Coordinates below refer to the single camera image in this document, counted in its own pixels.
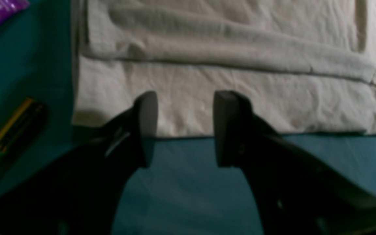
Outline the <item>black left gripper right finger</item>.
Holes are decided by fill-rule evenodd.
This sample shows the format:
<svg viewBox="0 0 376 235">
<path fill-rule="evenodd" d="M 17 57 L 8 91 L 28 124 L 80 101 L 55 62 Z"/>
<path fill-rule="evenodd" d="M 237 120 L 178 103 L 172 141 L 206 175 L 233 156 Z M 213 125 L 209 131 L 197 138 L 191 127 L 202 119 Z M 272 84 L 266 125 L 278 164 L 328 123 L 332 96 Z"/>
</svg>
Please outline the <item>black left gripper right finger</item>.
<svg viewBox="0 0 376 235">
<path fill-rule="evenodd" d="M 244 173 L 266 235 L 376 235 L 376 195 L 286 141 L 246 96 L 213 98 L 219 167 Z"/>
</svg>

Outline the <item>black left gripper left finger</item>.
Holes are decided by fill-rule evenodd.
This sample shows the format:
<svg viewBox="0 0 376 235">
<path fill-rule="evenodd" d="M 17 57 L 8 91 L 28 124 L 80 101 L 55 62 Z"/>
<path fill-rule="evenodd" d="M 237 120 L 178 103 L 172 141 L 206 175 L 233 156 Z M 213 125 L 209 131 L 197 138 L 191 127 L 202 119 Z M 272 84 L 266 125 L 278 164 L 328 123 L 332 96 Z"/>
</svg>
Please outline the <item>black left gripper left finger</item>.
<svg viewBox="0 0 376 235">
<path fill-rule="evenodd" d="M 131 108 L 86 143 L 0 196 L 0 235 L 109 235 L 129 178 L 155 149 L 158 96 Z"/>
</svg>

